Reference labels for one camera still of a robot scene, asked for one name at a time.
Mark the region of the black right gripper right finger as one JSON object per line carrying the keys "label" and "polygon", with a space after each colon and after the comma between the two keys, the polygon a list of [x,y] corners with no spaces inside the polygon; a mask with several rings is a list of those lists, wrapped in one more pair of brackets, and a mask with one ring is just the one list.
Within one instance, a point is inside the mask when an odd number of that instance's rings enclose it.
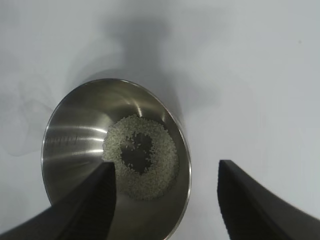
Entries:
{"label": "black right gripper right finger", "polygon": [[318,240],[319,219],[282,200],[231,160],[220,160],[217,198],[232,240]]}

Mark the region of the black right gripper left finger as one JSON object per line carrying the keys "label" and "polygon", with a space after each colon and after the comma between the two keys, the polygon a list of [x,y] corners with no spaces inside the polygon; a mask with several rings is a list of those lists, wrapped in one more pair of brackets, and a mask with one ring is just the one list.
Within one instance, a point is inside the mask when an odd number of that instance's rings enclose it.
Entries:
{"label": "black right gripper left finger", "polygon": [[79,186],[2,240],[105,240],[117,202],[115,165],[101,163]]}

